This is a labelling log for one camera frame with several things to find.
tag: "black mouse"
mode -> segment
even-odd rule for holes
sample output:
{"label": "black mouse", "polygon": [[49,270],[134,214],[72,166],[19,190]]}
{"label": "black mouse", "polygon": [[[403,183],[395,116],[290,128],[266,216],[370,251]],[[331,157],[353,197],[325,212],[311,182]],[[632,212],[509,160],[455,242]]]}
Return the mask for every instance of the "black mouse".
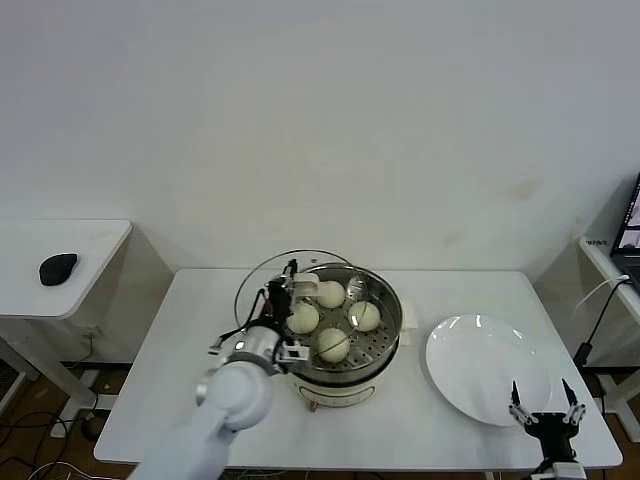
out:
{"label": "black mouse", "polygon": [[40,265],[40,282],[46,287],[66,282],[77,262],[77,253],[61,253],[47,258]]}

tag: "floor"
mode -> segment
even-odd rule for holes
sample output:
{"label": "floor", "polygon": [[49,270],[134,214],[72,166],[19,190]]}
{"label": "floor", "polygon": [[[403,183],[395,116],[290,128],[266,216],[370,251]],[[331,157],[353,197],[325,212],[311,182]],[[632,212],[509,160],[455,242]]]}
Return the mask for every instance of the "floor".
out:
{"label": "floor", "polygon": [[[80,376],[82,370],[73,370],[76,376]],[[117,393],[127,372],[124,371],[103,371],[100,373],[94,388],[99,393]],[[10,368],[0,364],[0,397],[9,388],[15,378],[15,372]],[[617,382],[622,381],[624,376],[614,377]],[[585,378],[587,385],[594,395],[601,395],[600,387],[595,377]],[[1,425],[14,424],[20,417],[32,412],[56,412],[66,401],[66,394],[53,385],[47,378],[41,377],[37,382],[28,383],[14,399],[7,411],[0,417]],[[640,396],[632,401],[632,408],[640,418]],[[21,425],[40,425],[49,421],[50,416],[37,414],[24,419]],[[640,444],[629,442],[624,430],[617,418],[612,415],[606,416],[607,424],[624,455],[624,463],[620,467],[606,471],[606,480],[631,480],[640,478]],[[88,423],[90,430],[99,432],[103,419],[95,418]],[[31,474],[31,467],[20,464],[16,460],[6,459],[19,457],[28,464],[44,465],[56,460],[60,455],[64,440],[54,439],[49,435],[44,435],[45,429],[23,428],[10,431],[8,428],[0,426],[0,478],[27,480]],[[93,476],[126,478],[133,470],[128,465],[116,465],[101,463],[93,457],[93,447],[95,442],[85,439],[82,435],[79,423],[70,425],[70,435],[68,445],[64,450],[61,461],[71,463],[82,471]],[[67,479],[68,467],[58,465],[46,476],[40,475],[40,480],[54,480],[59,478]],[[226,480],[252,480],[272,478],[274,480],[462,480],[462,479],[484,479],[482,473],[398,473],[398,472],[310,472],[305,476],[305,472],[260,472],[260,471],[226,471]],[[516,480],[523,478],[523,473],[503,472],[503,480]],[[71,476],[70,478],[82,478],[81,476]],[[600,480],[605,478],[601,470],[588,472],[590,480]]]}

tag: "white plate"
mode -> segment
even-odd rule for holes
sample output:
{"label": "white plate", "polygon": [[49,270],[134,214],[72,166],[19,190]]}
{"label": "white plate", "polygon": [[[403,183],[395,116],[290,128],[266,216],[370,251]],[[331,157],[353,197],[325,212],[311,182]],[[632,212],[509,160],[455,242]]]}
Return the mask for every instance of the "white plate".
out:
{"label": "white plate", "polygon": [[448,318],[429,334],[426,354],[442,395],[481,422],[516,425],[509,414],[514,380],[530,412],[543,410],[549,402],[551,381],[542,358],[522,333],[495,318]]}

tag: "steamed bun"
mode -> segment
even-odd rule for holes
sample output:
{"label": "steamed bun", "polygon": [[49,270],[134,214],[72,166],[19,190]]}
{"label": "steamed bun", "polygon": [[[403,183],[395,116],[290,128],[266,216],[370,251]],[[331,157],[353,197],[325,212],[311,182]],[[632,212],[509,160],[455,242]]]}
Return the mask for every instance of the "steamed bun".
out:
{"label": "steamed bun", "polygon": [[329,280],[318,285],[316,301],[324,308],[336,308],[344,303],[345,291],[338,282]]}
{"label": "steamed bun", "polygon": [[351,344],[338,328],[327,328],[318,335],[318,351],[325,362],[338,363],[347,358]]}
{"label": "steamed bun", "polygon": [[297,303],[287,318],[287,326],[293,333],[310,333],[318,326],[320,315],[313,305]]}
{"label": "steamed bun", "polygon": [[348,315],[349,322],[361,332],[369,332],[380,324],[380,310],[373,303],[356,302],[351,305]]}

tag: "robotic arm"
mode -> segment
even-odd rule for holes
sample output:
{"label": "robotic arm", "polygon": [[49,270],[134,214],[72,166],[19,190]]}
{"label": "robotic arm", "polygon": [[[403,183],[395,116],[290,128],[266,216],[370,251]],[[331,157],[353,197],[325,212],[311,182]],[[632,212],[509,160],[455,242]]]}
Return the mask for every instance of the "robotic arm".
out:
{"label": "robotic arm", "polygon": [[267,285],[262,311],[222,335],[209,353],[222,366],[209,371],[196,392],[198,408],[187,425],[156,446],[129,477],[133,480],[215,479],[223,472],[229,445],[240,430],[260,422],[271,408],[270,376],[309,361],[309,348],[290,341],[284,324],[297,296],[317,294],[315,275],[297,275],[295,260]]}

